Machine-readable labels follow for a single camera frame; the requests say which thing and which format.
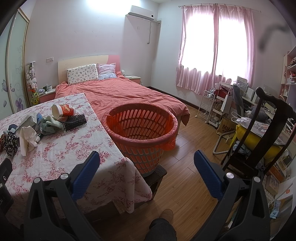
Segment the pink curtain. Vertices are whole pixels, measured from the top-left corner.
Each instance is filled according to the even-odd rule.
[[[240,43],[231,34],[236,33],[232,27],[240,30],[242,24],[245,29],[239,36],[244,41]],[[183,7],[176,86],[201,95],[215,83],[235,81],[236,74],[246,78],[252,86],[253,25],[251,9],[244,7],[220,4]]]

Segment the white tablecloth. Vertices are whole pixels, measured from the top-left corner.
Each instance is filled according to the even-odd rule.
[[[14,204],[6,214],[8,220],[19,226],[23,223],[26,201],[32,181],[36,177],[52,180],[61,173],[70,173],[76,164],[86,160],[95,150],[100,154],[100,167],[97,170],[84,198],[77,201],[86,213],[111,200],[121,200],[127,212],[134,210],[135,202],[150,200],[151,190],[132,161],[125,158],[105,131],[83,93],[75,94],[33,106],[0,121],[0,131],[8,129],[10,124],[18,125],[21,118],[30,112],[51,115],[53,104],[70,104],[76,108],[76,114],[85,114],[87,124],[71,131],[60,131],[44,136],[38,146],[23,157],[20,148],[10,158],[13,171],[6,187],[14,199]],[[0,163],[8,155],[0,154]]]

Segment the person's leg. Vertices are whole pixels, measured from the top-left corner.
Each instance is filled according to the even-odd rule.
[[[177,241],[176,231],[170,225],[172,219],[172,210],[164,210],[159,218],[151,222],[144,241]]]

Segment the silver bolt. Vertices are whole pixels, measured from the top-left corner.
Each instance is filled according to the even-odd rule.
[[[34,183],[39,183],[41,181],[41,179],[39,177],[34,179]]]
[[[261,179],[259,177],[254,177],[254,181],[259,183],[261,181]]]
[[[233,173],[231,173],[231,172],[226,173],[226,176],[227,176],[229,179],[234,178],[234,175],[233,175]]]
[[[62,180],[65,180],[65,179],[67,179],[68,177],[69,177],[68,173],[63,173],[63,174],[61,175],[61,179],[62,179]]]

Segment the brown shoe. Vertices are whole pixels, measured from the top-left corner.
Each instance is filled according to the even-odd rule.
[[[168,221],[169,223],[171,223],[172,220],[173,220],[173,215],[174,215],[174,213],[173,213],[173,211],[171,209],[166,209],[161,213],[159,218],[163,218],[166,221]]]

